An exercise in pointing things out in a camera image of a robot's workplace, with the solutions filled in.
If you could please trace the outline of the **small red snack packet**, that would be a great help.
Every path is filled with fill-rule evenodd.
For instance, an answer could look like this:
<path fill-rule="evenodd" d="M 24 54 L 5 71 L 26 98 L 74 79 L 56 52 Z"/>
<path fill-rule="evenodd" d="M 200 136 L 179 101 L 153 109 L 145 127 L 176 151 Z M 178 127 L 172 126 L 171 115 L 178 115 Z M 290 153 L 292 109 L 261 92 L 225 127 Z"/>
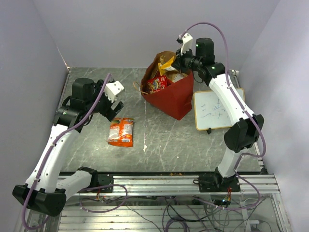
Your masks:
<path fill-rule="evenodd" d="M 147 91 L 149 94 L 159 92 L 168 86 L 168 79 L 165 75 L 157 76 L 146 82 Z"/>

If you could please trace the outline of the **brown paper snack bag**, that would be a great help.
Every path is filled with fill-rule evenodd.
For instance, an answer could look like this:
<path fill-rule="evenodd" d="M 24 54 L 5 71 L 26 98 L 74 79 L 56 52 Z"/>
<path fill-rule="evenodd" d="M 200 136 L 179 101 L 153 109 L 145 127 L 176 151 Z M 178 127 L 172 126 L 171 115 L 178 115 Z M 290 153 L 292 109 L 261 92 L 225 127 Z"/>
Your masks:
<path fill-rule="evenodd" d="M 166 72 L 165 76 L 167 77 L 168 80 L 170 80 L 172 83 L 178 82 L 185 78 L 187 74 L 185 73 L 180 73 L 177 69 L 176 71 L 171 71 L 171 72 Z"/>

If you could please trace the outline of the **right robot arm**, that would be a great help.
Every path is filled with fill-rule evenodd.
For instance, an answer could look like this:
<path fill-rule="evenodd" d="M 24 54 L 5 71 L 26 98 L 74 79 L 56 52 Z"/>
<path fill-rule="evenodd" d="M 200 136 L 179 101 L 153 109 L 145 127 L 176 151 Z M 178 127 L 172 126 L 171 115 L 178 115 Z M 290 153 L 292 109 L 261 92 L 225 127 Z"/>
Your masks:
<path fill-rule="evenodd" d="M 214 172 L 213 187 L 224 191 L 235 178 L 235 170 L 245 150 L 259 138 L 264 124 L 262 115 L 255 114 L 237 93 L 228 70 L 215 62 L 214 42 L 210 38 L 193 37 L 186 33 L 177 39 L 182 46 L 176 51 L 172 66 L 178 71 L 197 72 L 201 80 L 217 95 L 231 121 L 231 128 L 224 135 L 226 150 Z"/>

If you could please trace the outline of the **yellow snack bar wrapper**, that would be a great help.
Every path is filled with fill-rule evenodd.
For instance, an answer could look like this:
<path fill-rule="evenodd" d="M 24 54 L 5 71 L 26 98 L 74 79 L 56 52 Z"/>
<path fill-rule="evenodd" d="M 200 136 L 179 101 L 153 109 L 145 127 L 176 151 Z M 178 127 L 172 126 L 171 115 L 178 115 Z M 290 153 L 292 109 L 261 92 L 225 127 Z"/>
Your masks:
<path fill-rule="evenodd" d="M 172 64 L 175 60 L 175 57 L 173 56 L 168 61 L 164 60 L 164 57 L 161 56 L 158 63 L 158 70 L 160 73 L 160 76 L 163 76 L 166 74 L 166 72 L 176 71 L 176 68 L 172 67 Z"/>

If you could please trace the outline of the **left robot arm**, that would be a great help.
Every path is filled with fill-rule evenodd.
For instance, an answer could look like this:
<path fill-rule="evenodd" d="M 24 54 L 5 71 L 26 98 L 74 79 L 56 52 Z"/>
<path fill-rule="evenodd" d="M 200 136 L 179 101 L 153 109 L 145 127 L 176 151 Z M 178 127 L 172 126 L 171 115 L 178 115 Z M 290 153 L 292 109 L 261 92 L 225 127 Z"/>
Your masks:
<path fill-rule="evenodd" d="M 13 189 L 13 196 L 22 205 L 55 217 L 74 194 L 83 189 L 93 192 L 98 188 L 98 172 L 91 168 L 81 167 L 61 181 L 58 176 L 68 150 L 93 115 L 99 113 L 111 121 L 121 111 L 122 102 L 115 108 L 112 105 L 123 91 L 124 86 L 110 77 L 97 82 L 78 78 L 73 82 L 71 95 L 56 111 L 49 140 L 38 164 L 25 184 Z"/>

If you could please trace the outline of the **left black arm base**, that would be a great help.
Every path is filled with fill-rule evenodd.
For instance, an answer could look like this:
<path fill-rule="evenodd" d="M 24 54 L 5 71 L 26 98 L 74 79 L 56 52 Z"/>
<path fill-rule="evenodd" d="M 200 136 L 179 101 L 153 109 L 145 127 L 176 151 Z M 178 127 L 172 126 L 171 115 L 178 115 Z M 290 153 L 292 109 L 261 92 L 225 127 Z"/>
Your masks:
<path fill-rule="evenodd" d="M 114 184 L 114 179 L 109 174 L 98 174 L 98 186 L 108 186 L 106 188 L 101 188 L 99 191 L 102 193 L 112 193 L 113 187 L 110 185 Z"/>

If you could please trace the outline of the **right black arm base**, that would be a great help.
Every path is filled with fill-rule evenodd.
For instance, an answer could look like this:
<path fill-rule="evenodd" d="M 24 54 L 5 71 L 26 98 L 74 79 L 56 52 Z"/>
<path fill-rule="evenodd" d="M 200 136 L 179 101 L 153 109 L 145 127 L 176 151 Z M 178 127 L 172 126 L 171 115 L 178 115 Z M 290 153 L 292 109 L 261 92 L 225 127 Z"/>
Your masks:
<path fill-rule="evenodd" d="M 234 175 L 222 178 L 213 174 L 205 174 L 193 180 L 198 185 L 200 192 L 240 192 L 239 179 Z"/>

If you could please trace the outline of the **red paper bag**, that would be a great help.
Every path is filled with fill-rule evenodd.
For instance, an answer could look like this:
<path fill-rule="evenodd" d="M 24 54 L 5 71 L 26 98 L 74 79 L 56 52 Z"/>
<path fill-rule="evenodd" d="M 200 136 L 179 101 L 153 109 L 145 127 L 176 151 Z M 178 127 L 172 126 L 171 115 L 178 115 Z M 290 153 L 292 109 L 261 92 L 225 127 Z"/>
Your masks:
<path fill-rule="evenodd" d="M 172 118 L 181 120 L 192 110 L 191 101 L 194 88 L 193 72 L 187 71 L 183 73 L 183 79 L 168 84 L 167 87 L 155 93 L 150 93 L 149 85 L 147 84 L 147 81 L 153 78 L 155 72 L 158 71 L 160 58 L 163 58 L 164 61 L 168 61 L 174 56 L 175 53 L 171 51 L 158 53 L 153 62 L 146 69 L 145 74 L 141 79 L 140 86 L 136 89 L 149 104 Z"/>

